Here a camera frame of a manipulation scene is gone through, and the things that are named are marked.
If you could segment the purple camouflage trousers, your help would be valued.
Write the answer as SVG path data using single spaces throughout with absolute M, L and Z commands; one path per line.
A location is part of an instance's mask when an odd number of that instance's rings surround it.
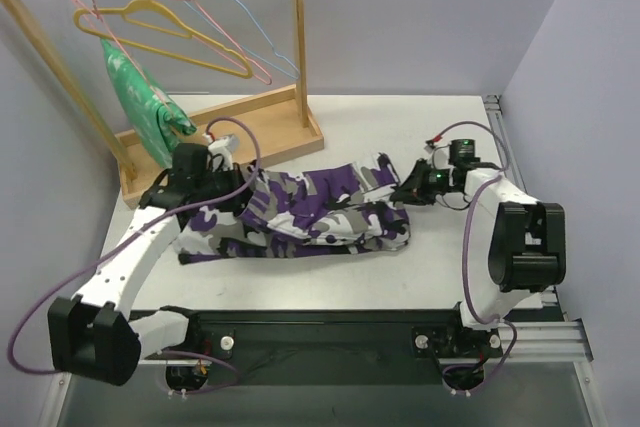
M 397 251 L 411 236 L 408 213 L 391 199 L 398 185 L 382 152 L 330 169 L 260 169 L 242 194 L 200 208 L 174 249 L 181 264 Z

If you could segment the yellow plastic hanger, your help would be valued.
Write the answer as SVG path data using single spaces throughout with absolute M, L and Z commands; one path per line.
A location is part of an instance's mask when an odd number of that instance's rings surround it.
M 154 32 L 165 37 L 176 38 L 182 41 L 193 41 L 205 49 L 214 52 L 225 62 L 212 63 L 197 57 L 189 57 L 176 51 L 162 48 L 155 44 L 144 43 L 114 35 L 120 40 L 124 48 L 132 47 L 172 60 L 194 65 L 215 72 L 220 72 L 237 78 L 251 78 L 252 69 L 241 54 L 229 45 L 220 42 L 185 23 L 173 10 L 161 2 L 162 0 L 130 0 L 123 7 L 100 7 L 99 12 L 108 22 L 110 18 L 117 18 L 122 23 Z M 90 36 L 110 40 L 105 27 L 91 14 L 92 3 L 89 7 L 80 6 L 73 14 L 73 22 L 76 28 Z

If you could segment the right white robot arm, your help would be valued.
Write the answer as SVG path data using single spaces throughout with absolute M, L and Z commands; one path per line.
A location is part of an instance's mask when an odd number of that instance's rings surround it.
M 391 200 L 426 206 L 448 193 L 470 200 L 461 249 L 461 320 L 443 331 L 446 348 L 464 355 L 477 346 L 478 330 L 496 327 L 520 302 L 564 281 L 565 211 L 526 194 L 502 168 L 477 157 L 445 169 L 420 159 Z

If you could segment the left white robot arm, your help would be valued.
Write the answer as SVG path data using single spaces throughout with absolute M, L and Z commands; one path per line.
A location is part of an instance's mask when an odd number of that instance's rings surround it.
M 132 221 L 107 261 L 70 298 L 58 297 L 47 312 L 54 367 L 121 386 L 138 363 L 171 349 L 179 357 L 200 353 L 205 335 L 198 314 L 164 306 L 133 320 L 134 300 L 156 262 L 199 203 L 216 198 L 237 203 L 243 180 L 232 161 L 233 139 L 209 145 L 183 143 L 142 194 Z

